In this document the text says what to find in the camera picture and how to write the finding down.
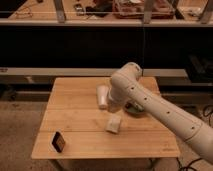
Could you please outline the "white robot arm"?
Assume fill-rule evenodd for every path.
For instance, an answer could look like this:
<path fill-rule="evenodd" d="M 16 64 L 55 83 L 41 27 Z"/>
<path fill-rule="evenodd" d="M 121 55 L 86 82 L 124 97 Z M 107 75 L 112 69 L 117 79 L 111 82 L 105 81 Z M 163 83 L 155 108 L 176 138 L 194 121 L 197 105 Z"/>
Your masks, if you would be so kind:
<path fill-rule="evenodd" d="M 108 100 L 113 107 L 123 107 L 128 100 L 136 102 L 213 165 L 213 128 L 142 86 L 138 82 L 141 76 L 142 69 L 135 62 L 126 63 L 111 75 Z"/>

